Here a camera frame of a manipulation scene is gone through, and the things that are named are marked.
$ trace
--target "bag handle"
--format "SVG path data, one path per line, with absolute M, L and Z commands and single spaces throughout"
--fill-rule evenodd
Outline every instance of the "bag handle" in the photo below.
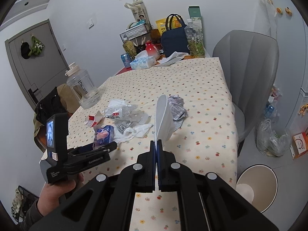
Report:
M 124 7 L 125 8 L 128 8 L 128 9 L 139 9 L 140 7 L 138 7 L 138 6 L 134 6 L 133 4 L 130 4 L 130 3 L 125 3 L 124 4 Z
M 173 17 L 176 17 L 176 19 L 179 21 L 179 23 L 182 25 L 182 27 L 185 26 L 185 23 L 184 23 L 184 21 L 183 21 L 183 18 L 182 18 L 180 15 L 178 15 L 178 14 L 170 14 L 170 15 L 166 18 L 166 24 L 165 24 L 165 26 L 166 26 L 166 31 L 172 29 L 172 19 L 173 19 Z

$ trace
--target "red and white packaging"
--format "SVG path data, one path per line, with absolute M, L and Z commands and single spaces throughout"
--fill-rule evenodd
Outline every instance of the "red and white packaging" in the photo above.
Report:
M 84 124 L 88 127 L 93 127 L 98 124 L 103 119 L 103 115 L 100 111 L 98 111 L 95 115 L 89 115 L 86 117 Z

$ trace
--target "yellow snack bag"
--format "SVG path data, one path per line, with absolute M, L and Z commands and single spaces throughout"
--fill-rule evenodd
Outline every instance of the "yellow snack bag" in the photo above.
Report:
M 166 19 L 167 18 L 156 21 L 158 31 L 161 35 L 166 31 Z M 181 27 L 181 24 L 179 23 L 176 17 L 173 17 L 172 18 L 172 28 L 179 28 L 179 27 Z

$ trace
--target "blue can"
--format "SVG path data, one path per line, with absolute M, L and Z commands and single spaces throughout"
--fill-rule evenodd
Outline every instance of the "blue can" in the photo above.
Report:
M 121 55 L 121 59 L 122 59 L 124 66 L 126 68 L 130 68 L 130 63 L 132 62 L 130 55 L 128 53 L 125 53 L 125 54 Z

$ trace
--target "white wall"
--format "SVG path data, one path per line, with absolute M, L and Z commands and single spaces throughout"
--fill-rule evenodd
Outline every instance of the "white wall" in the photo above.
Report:
M 257 0 L 143 0 L 151 24 L 171 13 L 188 16 L 188 6 L 198 5 L 203 16 L 206 48 L 211 55 L 215 44 L 233 29 L 253 30 Z M 123 68 L 124 53 L 119 36 L 134 21 L 125 2 L 132 0 L 50 0 L 47 10 L 60 46 L 65 44 L 68 63 L 86 68 L 95 85 Z M 96 13 L 98 23 L 87 28 Z
M 39 196 L 45 181 L 38 163 L 43 153 L 33 141 L 34 112 L 13 75 L 4 41 L 46 19 L 42 10 L 0 31 L 0 199 L 9 214 L 18 185 Z

